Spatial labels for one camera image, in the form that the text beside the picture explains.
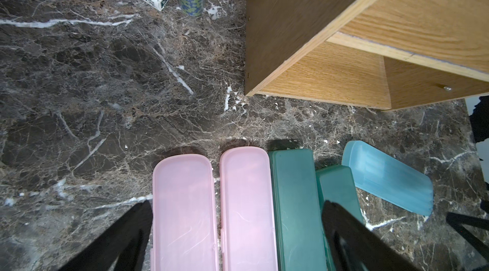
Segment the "light blue ribbed pencil case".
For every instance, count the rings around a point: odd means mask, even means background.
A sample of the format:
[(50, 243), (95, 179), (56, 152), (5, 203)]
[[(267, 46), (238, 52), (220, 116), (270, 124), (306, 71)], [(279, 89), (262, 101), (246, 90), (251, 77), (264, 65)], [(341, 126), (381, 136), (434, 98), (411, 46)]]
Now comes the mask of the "light blue ribbed pencil case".
[(434, 189), (430, 178), (363, 141), (346, 144), (342, 165), (350, 167), (355, 186), (391, 204), (430, 216)]

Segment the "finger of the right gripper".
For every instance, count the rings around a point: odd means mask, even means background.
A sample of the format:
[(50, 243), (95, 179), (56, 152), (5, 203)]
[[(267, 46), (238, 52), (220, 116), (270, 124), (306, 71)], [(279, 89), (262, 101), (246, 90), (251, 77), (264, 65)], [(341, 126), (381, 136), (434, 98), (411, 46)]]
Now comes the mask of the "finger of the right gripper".
[(446, 215), (446, 222), (488, 261), (488, 246), (464, 226), (472, 226), (488, 231), (488, 220), (449, 212)]

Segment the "dark green pencil case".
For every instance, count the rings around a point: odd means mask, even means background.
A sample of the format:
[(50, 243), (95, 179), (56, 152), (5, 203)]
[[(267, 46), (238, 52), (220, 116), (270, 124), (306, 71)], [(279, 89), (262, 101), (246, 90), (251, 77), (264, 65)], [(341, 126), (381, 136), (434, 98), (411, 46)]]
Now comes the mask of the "dark green pencil case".
[(317, 170), (315, 174), (320, 214), (322, 214), (325, 201), (335, 202), (364, 225), (365, 221), (350, 167), (334, 165)]
[(313, 152), (269, 152), (280, 270), (327, 270)]

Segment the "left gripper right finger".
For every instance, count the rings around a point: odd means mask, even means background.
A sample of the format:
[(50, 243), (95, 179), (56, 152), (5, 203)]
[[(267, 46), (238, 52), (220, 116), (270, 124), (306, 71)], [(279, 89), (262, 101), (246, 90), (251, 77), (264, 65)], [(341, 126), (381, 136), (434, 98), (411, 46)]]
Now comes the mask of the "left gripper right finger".
[(322, 223), (336, 270), (416, 270), (339, 204), (324, 202)]

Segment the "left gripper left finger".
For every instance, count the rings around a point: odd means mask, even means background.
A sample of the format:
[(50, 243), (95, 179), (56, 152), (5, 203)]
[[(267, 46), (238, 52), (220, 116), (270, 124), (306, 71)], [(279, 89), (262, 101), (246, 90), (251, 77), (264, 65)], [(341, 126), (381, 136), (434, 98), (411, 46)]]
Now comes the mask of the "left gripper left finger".
[(137, 203), (61, 270), (141, 270), (152, 220), (150, 202)]

